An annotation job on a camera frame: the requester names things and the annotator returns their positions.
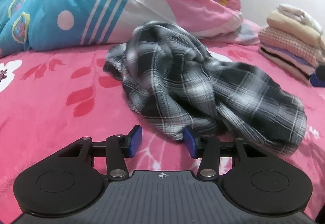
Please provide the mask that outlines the black white plaid shirt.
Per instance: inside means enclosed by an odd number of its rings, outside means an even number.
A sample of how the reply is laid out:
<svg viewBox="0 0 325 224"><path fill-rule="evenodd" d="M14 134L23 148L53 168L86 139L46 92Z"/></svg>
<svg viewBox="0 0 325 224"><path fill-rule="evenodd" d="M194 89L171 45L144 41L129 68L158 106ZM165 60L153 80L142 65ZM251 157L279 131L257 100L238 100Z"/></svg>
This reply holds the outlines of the black white plaid shirt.
<svg viewBox="0 0 325 224"><path fill-rule="evenodd" d="M191 127L205 135L231 131L280 154L292 154L306 132L301 100L267 73L220 61L181 27L148 22L112 47L104 71L120 80L129 107L175 141Z"/></svg>

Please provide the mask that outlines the stack of folded clothes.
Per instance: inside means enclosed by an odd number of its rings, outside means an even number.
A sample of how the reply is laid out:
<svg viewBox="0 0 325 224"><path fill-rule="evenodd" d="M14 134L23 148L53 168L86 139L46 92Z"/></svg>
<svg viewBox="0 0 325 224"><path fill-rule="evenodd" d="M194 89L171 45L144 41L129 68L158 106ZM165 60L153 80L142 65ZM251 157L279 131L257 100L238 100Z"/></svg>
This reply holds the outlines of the stack of folded clothes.
<svg viewBox="0 0 325 224"><path fill-rule="evenodd" d="M269 12L258 32L259 52L296 79L324 87L324 33L320 23L290 4Z"/></svg>

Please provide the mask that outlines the blue and pink quilt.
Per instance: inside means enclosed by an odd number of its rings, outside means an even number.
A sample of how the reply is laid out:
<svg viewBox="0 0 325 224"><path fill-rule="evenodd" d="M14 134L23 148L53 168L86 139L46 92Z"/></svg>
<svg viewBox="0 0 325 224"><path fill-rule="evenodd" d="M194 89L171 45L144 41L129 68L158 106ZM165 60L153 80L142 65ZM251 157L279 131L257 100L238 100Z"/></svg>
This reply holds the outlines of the blue and pink quilt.
<svg viewBox="0 0 325 224"><path fill-rule="evenodd" d="M241 0L1 0L1 56L127 42L150 21L198 39L255 45L259 27Z"/></svg>

